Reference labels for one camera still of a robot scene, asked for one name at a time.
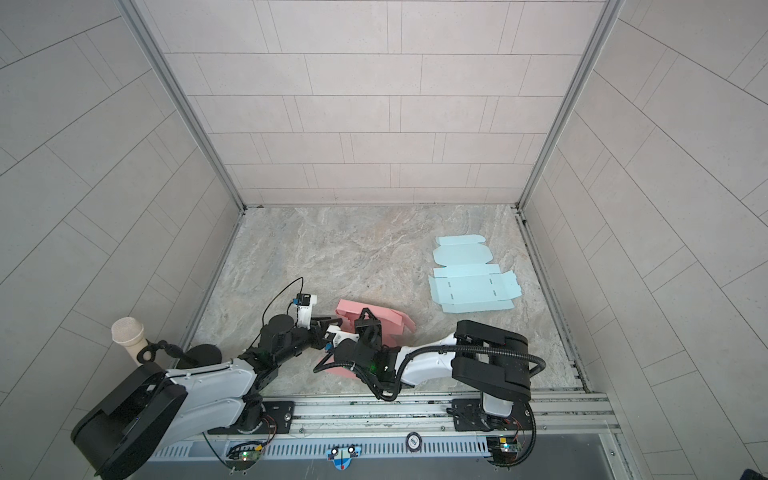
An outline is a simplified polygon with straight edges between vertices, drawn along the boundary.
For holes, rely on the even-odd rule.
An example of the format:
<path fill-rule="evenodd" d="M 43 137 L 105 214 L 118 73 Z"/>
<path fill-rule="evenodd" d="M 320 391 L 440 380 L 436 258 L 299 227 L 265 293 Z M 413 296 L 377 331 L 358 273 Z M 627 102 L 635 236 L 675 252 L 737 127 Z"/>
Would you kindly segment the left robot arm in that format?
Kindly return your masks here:
<path fill-rule="evenodd" d="M 151 343 L 142 323 L 121 318 L 111 327 L 113 341 L 133 356 L 136 368 L 84 415 L 70 439 L 103 479 L 126 479 L 156 450 L 208 431 L 273 439 L 288 432 L 291 410 L 266 405 L 261 389 L 287 360 L 324 348 L 329 327 L 341 323 L 277 315 L 262 328 L 257 346 L 224 361 L 214 345 L 183 351 Z"/>

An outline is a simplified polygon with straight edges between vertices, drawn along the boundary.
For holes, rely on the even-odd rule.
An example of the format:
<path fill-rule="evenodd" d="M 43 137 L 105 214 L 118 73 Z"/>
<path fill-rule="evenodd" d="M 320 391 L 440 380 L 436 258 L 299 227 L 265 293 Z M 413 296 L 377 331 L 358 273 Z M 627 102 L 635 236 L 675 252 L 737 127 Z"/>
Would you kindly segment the light blue paper box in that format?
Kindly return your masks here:
<path fill-rule="evenodd" d="M 510 310 L 522 289 L 513 271 L 494 264 L 486 239 L 478 234 L 436 238 L 438 265 L 428 278 L 432 301 L 444 313 Z"/>

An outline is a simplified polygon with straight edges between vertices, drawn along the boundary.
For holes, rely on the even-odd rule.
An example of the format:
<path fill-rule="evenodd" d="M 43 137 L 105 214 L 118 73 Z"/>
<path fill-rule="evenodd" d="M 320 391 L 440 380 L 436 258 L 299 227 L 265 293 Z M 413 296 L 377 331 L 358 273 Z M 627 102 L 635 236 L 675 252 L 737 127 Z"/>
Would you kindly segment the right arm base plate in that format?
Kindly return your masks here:
<path fill-rule="evenodd" d="M 529 403 L 513 403 L 509 416 L 498 417 L 483 410 L 480 398 L 455 398 L 446 408 L 446 413 L 453 419 L 457 432 L 511 431 L 515 433 L 530 432 L 535 429 L 535 417 Z"/>

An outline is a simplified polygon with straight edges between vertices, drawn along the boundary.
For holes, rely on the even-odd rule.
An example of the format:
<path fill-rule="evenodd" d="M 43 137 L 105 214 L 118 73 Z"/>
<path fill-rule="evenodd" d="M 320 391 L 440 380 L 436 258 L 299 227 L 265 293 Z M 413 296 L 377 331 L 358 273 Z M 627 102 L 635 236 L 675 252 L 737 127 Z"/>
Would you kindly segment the pink paper box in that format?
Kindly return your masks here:
<path fill-rule="evenodd" d="M 363 308 L 369 308 L 381 321 L 383 330 L 383 352 L 379 360 L 354 360 L 353 353 L 358 335 L 355 333 L 355 321 Z M 391 383 L 396 376 L 397 355 L 400 352 L 398 341 L 409 330 L 416 330 L 410 317 L 398 310 L 364 304 L 351 300 L 340 300 L 336 314 L 343 320 L 341 332 L 334 339 L 333 354 L 324 364 L 333 374 L 353 378 L 364 373 L 372 383 Z"/>

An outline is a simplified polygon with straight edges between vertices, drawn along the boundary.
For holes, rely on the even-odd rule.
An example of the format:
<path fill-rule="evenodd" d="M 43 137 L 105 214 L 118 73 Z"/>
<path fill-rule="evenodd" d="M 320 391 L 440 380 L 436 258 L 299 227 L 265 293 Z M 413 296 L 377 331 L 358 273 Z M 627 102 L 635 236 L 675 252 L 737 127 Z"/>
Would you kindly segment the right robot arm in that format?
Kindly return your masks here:
<path fill-rule="evenodd" d="M 424 382 L 451 378 L 480 393 L 470 406 L 453 403 L 448 413 L 458 431 L 535 430 L 531 379 L 546 362 L 529 353 L 526 337 L 461 320 L 444 339 L 420 347 L 388 346 L 381 321 L 365 308 L 354 332 L 329 331 L 327 353 L 313 371 L 345 370 L 374 397 L 394 402 Z"/>

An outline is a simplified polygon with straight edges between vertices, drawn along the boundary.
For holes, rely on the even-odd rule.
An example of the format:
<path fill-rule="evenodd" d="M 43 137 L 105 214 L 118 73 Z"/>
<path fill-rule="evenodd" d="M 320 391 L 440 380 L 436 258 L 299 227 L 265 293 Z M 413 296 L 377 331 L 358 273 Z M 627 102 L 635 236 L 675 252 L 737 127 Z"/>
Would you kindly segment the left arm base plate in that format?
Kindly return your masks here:
<path fill-rule="evenodd" d="M 287 434 L 290 431 L 295 403 L 292 401 L 256 401 L 245 405 L 235 430 L 249 434 Z"/>

